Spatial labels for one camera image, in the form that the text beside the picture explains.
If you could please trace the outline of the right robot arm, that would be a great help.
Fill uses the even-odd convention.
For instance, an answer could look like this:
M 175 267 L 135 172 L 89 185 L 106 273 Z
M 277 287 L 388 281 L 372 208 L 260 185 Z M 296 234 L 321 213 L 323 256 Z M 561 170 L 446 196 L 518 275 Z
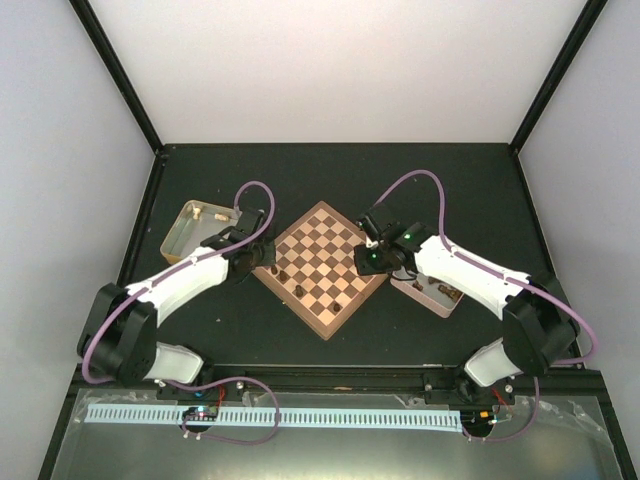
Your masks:
M 425 225 L 356 225 L 366 240 L 354 248 L 357 272 L 393 273 L 401 269 L 434 277 L 488 309 L 502 322 L 501 337 L 472 353 L 454 379 L 457 396 L 476 403 L 499 380 L 516 374 L 538 376 L 565 366 L 578 322 L 557 295 L 560 285 L 546 275 L 537 280 L 474 255 L 432 234 Z

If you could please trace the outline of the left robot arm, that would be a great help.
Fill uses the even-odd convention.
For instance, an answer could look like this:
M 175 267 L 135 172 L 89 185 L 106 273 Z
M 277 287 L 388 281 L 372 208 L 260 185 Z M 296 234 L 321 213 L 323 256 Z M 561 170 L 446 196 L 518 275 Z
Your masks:
M 275 263 L 270 235 L 240 239 L 233 228 L 201 242 L 160 273 L 126 287 L 113 283 L 96 294 L 78 342 L 81 372 L 90 384 L 116 381 L 179 383 L 193 399 L 214 388 L 204 357 L 183 345 L 158 340 L 160 326 L 201 293 L 239 283 L 256 268 Z

